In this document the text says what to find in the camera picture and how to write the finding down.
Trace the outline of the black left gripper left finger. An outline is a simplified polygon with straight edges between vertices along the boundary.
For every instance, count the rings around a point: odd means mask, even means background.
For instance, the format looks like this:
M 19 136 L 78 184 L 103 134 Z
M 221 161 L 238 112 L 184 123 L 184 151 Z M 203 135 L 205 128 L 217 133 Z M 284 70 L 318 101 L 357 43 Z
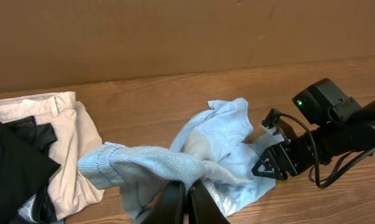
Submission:
M 185 185 L 168 183 L 161 198 L 141 224 L 182 224 L 184 215 Z

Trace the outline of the light blue t-shirt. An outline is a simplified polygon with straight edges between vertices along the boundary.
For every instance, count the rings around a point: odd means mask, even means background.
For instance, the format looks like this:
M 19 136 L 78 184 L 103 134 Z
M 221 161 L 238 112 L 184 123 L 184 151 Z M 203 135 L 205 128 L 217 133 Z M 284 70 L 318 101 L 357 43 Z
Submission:
M 200 180 L 224 216 L 255 202 L 275 186 L 256 177 L 252 168 L 265 148 L 283 140 L 273 129 L 253 143 L 254 129 L 243 98 L 213 100 L 177 134 L 169 148 L 127 147 L 107 142 L 78 161 L 78 168 L 97 189 L 119 187 L 123 208 L 137 223 L 169 182 L 189 189 Z

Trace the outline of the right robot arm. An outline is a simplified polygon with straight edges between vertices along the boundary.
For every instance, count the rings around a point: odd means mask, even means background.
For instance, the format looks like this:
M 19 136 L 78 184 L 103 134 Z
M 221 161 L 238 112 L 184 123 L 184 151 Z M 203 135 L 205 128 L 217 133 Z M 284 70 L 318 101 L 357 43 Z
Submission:
M 284 121 L 285 113 L 273 108 L 261 124 L 281 140 L 267 146 L 251 172 L 255 176 L 286 180 L 304 171 L 324 189 L 355 164 L 375 153 L 375 100 L 362 107 L 332 80 L 324 78 L 292 99 L 314 130 L 293 116 L 303 127 L 296 135 Z

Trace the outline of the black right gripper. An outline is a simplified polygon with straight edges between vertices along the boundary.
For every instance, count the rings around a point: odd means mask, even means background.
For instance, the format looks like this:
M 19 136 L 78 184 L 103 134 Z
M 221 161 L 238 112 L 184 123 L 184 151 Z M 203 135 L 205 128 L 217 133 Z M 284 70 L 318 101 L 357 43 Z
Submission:
M 255 176 L 287 180 L 289 176 L 300 175 L 314 163 L 312 143 L 301 136 L 266 148 L 251 171 Z

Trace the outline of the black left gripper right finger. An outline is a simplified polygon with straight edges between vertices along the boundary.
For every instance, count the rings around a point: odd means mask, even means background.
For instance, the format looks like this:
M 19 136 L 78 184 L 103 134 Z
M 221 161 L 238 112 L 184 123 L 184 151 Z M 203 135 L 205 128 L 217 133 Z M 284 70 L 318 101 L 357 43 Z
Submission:
M 189 224 L 229 224 L 202 180 L 196 181 L 187 196 Z

